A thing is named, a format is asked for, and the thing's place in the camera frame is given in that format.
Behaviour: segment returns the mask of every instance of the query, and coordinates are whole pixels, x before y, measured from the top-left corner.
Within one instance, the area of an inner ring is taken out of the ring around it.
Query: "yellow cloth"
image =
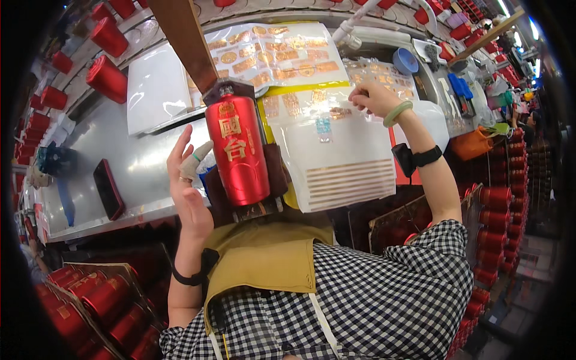
[[[220,254],[208,276],[210,284],[204,302],[206,332],[211,332],[208,303],[225,290],[247,285],[315,293],[312,249],[315,239],[332,245],[332,228],[255,219],[215,229],[206,241],[206,248]]]

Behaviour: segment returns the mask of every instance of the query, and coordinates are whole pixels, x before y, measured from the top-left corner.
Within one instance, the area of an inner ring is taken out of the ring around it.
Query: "orange bag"
[[[491,136],[483,133],[484,128],[479,126],[473,132],[457,136],[450,140],[452,151],[462,160],[470,160],[492,150]]]

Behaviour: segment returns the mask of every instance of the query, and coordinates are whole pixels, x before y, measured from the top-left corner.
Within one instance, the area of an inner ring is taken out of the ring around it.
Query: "jade bangle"
[[[398,115],[400,115],[403,111],[409,110],[409,109],[412,109],[412,101],[405,101],[405,102],[401,103],[400,105],[395,107],[392,111],[390,111],[390,113],[388,113],[388,115],[386,115],[382,124],[385,127],[394,126],[394,124],[396,124],[396,118],[398,117]]]

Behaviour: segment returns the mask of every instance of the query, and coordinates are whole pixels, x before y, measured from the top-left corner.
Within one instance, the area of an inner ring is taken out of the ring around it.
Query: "blue bowl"
[[[394,66],[404,75],[410,76],[418,71],[418,61],[412,53],[403,47],[398,48],[392,56]]]

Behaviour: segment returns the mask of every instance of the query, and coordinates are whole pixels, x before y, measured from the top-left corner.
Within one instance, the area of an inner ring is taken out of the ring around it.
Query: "checkered shirt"
[[[316,296],[340,358],[444,359],[472,293],[466,242],[465,227],[444,220],[383,256],[314,244]],[[222,306],[230,359],[335,358],[306,294],[242,286]],[[164,359],[216,359],[203,317],[162,333]]]

